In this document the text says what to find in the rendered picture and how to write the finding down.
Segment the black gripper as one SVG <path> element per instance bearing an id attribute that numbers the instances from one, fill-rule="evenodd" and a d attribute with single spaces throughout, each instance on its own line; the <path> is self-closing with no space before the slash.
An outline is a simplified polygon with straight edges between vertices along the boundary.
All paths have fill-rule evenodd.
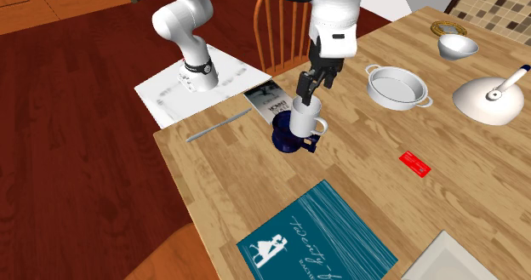
<path id="1" fill-rule="evenodd" d="M 299 75 L 296 94 L 301 98 L 305 106 L 311 103 L 311 97 L 315 89 L 320 85 L 319 73 L 325 68 L 334 68 L 334 70 L 326 70 L 323 73 L 323 86 L 331 89 L 333 81 L 339 71 L 342 70 L 343 58 L 323 58 L 320 55 L 321 40 L 320 37 L 314 43 L 311 41 L 308 58 L 311 62 L 311 69 L 309 71 L 302 71 Z"/>

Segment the white mug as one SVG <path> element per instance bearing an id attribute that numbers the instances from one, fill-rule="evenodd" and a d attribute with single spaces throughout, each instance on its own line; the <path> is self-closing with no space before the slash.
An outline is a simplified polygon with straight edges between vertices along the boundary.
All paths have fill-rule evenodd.
<path id="1" fill-rule="evenodd" d="M 294 98 L 289 120 L 291 133 L 300 138 L 325 134 L 328 131 L 328 122 L 320 117 L 321 109 L 322 103 L 316 96 L 311 97 L 308 106 L 300 96 Z"/>

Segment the black and white book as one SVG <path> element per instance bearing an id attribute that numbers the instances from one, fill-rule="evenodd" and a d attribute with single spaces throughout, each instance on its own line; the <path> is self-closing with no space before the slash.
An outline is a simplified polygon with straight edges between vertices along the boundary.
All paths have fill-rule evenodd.
<path id="1" fill-rule="evenodd" d="M 272 79 L 243 94 L 268 124 L 271 124 L 279 112 L 289 111 L 293 101 L 293 98 Z"/>

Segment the dark blue mug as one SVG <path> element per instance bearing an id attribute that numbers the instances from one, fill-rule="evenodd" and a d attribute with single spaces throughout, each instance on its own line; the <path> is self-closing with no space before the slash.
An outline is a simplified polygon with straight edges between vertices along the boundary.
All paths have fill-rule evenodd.
<path id="1" fill-rule="evenodd" d="M 320 136 L 312 134 L 305 138 L 297 137 L 292 134 L 289 128 L 291 111 L 281 111 L 272 120 L 273 132 L 271 140 L 273 145 L 282 152 L 292 153 L 300 148 L 309 152 L 314 152 L 317 148 L 317 142 Z"/>

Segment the wooden spindle-back chair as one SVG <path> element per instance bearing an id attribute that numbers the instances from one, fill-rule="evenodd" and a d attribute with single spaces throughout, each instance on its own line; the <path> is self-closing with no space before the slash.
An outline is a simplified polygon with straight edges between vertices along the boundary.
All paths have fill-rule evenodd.
<path id="1" fill-rule="evenodd" d="M 254 37 L 261 70 L 276 76 L 308 61 L 311 6 L 287 0 L 257 0 Z"/>

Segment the white patterned robot stand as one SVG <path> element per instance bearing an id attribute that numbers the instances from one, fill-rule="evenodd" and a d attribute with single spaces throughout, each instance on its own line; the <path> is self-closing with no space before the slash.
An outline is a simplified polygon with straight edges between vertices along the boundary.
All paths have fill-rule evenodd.
<path id="1" fill-rule="evenodd" d="M 186 119 L 210 106 L 260 85 L 271 76 L 209 45 L 209 54 L 218 72 L 219 83 L 207 92 L 191 92 L 178 79 L 179 60 L 134 90 L 162 129 Z"/>

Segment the light wooden table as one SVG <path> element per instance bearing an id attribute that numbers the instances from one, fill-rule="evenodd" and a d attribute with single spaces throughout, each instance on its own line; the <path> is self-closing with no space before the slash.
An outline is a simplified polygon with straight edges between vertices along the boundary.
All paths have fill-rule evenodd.
<path id="1" fill-rule="evenodd" d="M 328 132 L 311 153 L 279 152 L 253 109 L 192 142 L 190 136 L 251 108 L 242 95 L 155 133 L 220 280 L 253 280 L 237 243 L 316 183 L 326 180 L 397 263 L 398 279 L 447 231 L 499 280 L 531 280 L 531 73 L 525 108 L 491 127 L 458 111 L 453 92 L 477 77 L 508 77 L 531 65 L 531 47 L 468 26 L 476 54 L 441 58 L 423 8 L 362 36 L 331 89 L 319 89 Z M 365 67 L 395 66 L 420 77 L 433 104 L 393 111 L 367 92 Z M 431 171 L 419 177 L 399 157 L 411 151 Z"/>

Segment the grey pen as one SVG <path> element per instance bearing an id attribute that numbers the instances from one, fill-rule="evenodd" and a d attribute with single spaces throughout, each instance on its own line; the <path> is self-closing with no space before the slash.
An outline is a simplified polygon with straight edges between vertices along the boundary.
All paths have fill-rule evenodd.
<path id="1" fill-rule="evenodd" d="M 251 110 L 252 110 L 252 108 L 248 108 L 248 109 L 246 109 L 246 110 L 244 110 L 244 111 L 238 113 L 237 115 L 235 115 L 235 116 L 233 116 L 233 117 L 230 117 L 230 118 L 226 119 L 225 121 L 223 121 L 223 122 L 221 122 L 221 123 L 217 123 L 217 124 L 215 124 L 214 126 L 208 128 L 208 129 L 205 129 L 205 130 L 203 130 L 203 131 L 201 131 L 201 132 L 199 132 L 199 133 L 196 133 L 196 134 L 190 136 L 189 138 L 187 138 L 187 139 L 186 139 L 186 142 L 192 142 L 192 141 L 196 140 L 197 138 L 199 138 L 199 137 L 205 135 L 206 133 L 208 133 L 208 132 L 210 132 L 210 131 L 212 131 L 212 130 L 214 130 L 214 129 L 217 129 L 217 128 L 220 127 L 220 126 L 223 126 L 223 125 L 225 125 L 225 124 L 228 124 L 228 123 L 230 123 L 230 122 L 233 122 L 233 121 L 237 120 L 238 118 L 244 116 L 245 114 L 247 114 L 247 113 L 250 112 Z"/>

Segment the red card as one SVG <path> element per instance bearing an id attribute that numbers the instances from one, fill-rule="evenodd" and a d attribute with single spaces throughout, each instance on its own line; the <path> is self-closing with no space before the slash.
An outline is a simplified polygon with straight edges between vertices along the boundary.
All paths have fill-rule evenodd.
<path id="1" fill-rule="evenodd" d="M 421 178 L 424 178 L 431 171 L 431 168 L 417 158 L 411 151 L 404 152 L 399 159 Z"/>

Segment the gold rimmed round coaster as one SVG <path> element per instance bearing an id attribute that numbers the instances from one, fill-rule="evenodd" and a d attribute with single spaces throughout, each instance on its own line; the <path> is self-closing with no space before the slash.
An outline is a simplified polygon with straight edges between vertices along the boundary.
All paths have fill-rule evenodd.
<path id="1" fill-rule="evenodd" d="M 431 24 L 431 31 L 439 37 L 446 34 L 467 35 L 467 30 L 463 26 L 446 20 L 433 22 Z"/>

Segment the white bowl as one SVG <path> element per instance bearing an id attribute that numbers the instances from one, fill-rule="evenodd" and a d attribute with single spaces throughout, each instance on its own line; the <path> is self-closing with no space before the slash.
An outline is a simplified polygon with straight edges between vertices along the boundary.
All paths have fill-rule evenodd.
<path id="1" fill-rule="evenodd" d="M 479 46 L 472 39 L 459 34 L 440 36 L 437 46 L 440 56 L 445 60 L 459 60 L 479 50 Z"/>

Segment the teal book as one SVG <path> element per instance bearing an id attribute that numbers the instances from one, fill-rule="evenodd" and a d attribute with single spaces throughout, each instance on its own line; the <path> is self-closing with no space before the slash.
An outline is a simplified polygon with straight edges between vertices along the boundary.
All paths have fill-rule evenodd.
<path id="1" fill-rule="evenodd" d="M 237 247 L 255 280 L 381 280 L 397 263 L 326 180 Z"/>

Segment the white square plate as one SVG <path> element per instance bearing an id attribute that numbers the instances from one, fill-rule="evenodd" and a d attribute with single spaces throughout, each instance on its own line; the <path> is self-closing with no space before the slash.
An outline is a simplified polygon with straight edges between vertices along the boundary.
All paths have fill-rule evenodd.
<path id="1" fill-rule="evenodd" d="M 441 230 L 401 280 L 499 280 L 446 231 Z"/>

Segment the orange wooden chair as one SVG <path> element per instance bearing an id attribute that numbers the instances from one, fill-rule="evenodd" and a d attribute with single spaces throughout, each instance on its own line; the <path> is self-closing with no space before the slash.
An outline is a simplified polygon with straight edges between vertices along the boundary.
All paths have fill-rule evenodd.
<path id="1" fill-rule="evenodd" d="M 173 233 L 124 280 L 220 280 L 193 223 Z"/>

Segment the white two-handled pan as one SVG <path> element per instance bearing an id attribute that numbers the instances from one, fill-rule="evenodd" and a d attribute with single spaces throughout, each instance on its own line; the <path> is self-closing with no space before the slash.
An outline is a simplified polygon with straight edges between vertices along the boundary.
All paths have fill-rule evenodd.
<path id="1" fill-rule="evenodd" d="M 378 105 L 393 111 L 407 111 L 415 106 L 433 104 L 425 82 L 411 71 L 395 66 L 365 67 L 368 96 Z"/>

